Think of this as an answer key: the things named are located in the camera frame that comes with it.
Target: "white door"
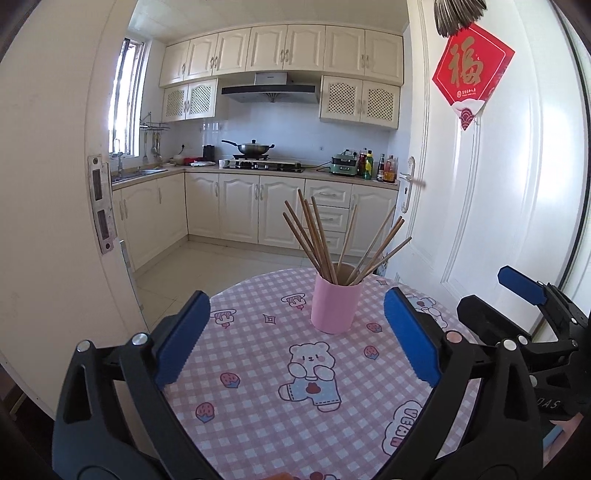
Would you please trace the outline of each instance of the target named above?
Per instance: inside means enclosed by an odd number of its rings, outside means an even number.
[[[363,81],[361,122],[398,128],[400,87]]]
[[[283,218],[283,212],[289,215],[285,206],[285,201],[288,201],[301,221],[302,211],[297,191],[300,189],[303,192],[304,184],[304,179],[261,177],[258,214],[260,244],[286,248],[299,247],[300,244]]]
[[[189,42],[185,80],[210,77],[216,57],[217,33],[194,38]]]
[[[290,25],[285,41],[286,70],[324,70],[324,25]]]
[[[186,119],[215,116],[217,79],[190,83],[187,88]]]
[[[238,242],[258,242],[259,177],[220,174],[221,237]]]
[[[216,57],[213,61],[213,74],[237,73],[246,70],[246,54],[251,29],[230,30],[217,37]]]
[[[359,122],[363,80],[322,77],[320,118]]]
[[[177,173],[156,180],[158,188],[158,231],[160,251],[187,235],[184,175]]]
[[[185,173],[190,235],[220,238],[219,174]]]
[[[282,70],[287,25],[254,27],[248,46],[247,72]]]
[[[161,87],[166,87],[184,80],[184,74],[187,69],[188,50],[188,41],[166,47],[162,62],[162,71],[160,72]]]
[[[155,180],[121,189],[127,250],[137,270],[160,252],[158,189]]]
[[[404,83],[402,37],[366,30],[363,62],[366,77],[402,85]]]
[[[382,225],[388,212],[396,205],[398,192],[396,190],[371,187],[367,185],[353,185],[351,200],[351,212],[357,205],[357,215],[353,236],[349,241],[348,255],[362,257],[370,246],[379,227]],[[391,224],[384,227],[382,235],[376,241],[371,253],[375,253],[388,234]],[[398,233],[393,243],[398,245],[404,237]]]
[[[364,75],[365,30],[348,27],[326,27],[324,70],[327,72]]]
[[[162,121],[184,120],[187,111],[187,85],[170,87],[164,91]]]
[[[416,168],[415,181],[401,180],[398,208],[406,205],[412,186],[400,235],[413,240],[394,255],[387,276],[452,311],[462,297],[475,294],[532,329],[539,311],[501,287],[496,276],[511,265],[534,280],[556,284],[574,243],[586,126],[567,38],[550,2],[488,2],[479,26],[517,54],[464,131],[431,81],[447,42],[437,35],[433,1],[408,6],[410,155]],[[403,159],[399,170],[410,173]]]

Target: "bear cartoon print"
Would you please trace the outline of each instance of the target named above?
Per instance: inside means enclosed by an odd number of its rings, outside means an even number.
[[[291,360],[287,369],[293,382],[279,387],[279,396],[286,401],[308,398],[318,410],[327,412],[340,407],[341,399],[336,385],[335,358],[325,342],[304,343],[290,347]]]

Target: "countertop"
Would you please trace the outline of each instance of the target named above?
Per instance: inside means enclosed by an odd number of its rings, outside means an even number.
[[[168,177],[170,175],[176,175],[178,173],[189,172],[189,173],[226,173],[231,175],[260,175],[270,177],[294,177],[298,179],[306,180],[323,180],[323,181],[337,181],[339,183],[352,183],[357,185],[369,185],[372,187],[378,187],[381,189],[398,190],[398,180],[396,183],[384,183],[383,181],[377,180],[364,180],[360,177],[348,177],[333,175],[329,172],[317,171],[317,167],[309,167],[302,173],[295,173],[290,171],[271,171],[271,170],[241,170],[239,168],[219,168],[219,167],[163,167],[166,170],[162,173],[153,173],[144,177],[138,177],[135,179],[129,179],[114,183],[113,190],[123,189],[131,185],[136,185],[145,181],[155,180],[162,177]]]

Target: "utensil rack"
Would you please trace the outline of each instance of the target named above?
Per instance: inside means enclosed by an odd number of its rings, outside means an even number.
[[[162,122],[153,122],[152,112],[148,112],[148,114],[139,121],[139,129],[146,132],[163,132],[169,130],[170,126]]]

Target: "round table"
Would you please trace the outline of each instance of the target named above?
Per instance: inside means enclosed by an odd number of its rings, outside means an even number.
[[[210,321],[165,396],[202,454],[226,479],[279,472],[312,480],[371,479],[425,405],[419,380],[384,317],[398,286],[444,330],[468,329],[435,300],[370,275],[351,329],[310,323],[316,270],[281,270],[211,298]],[[471,381],[441,449],[455,450],[476,400]]]

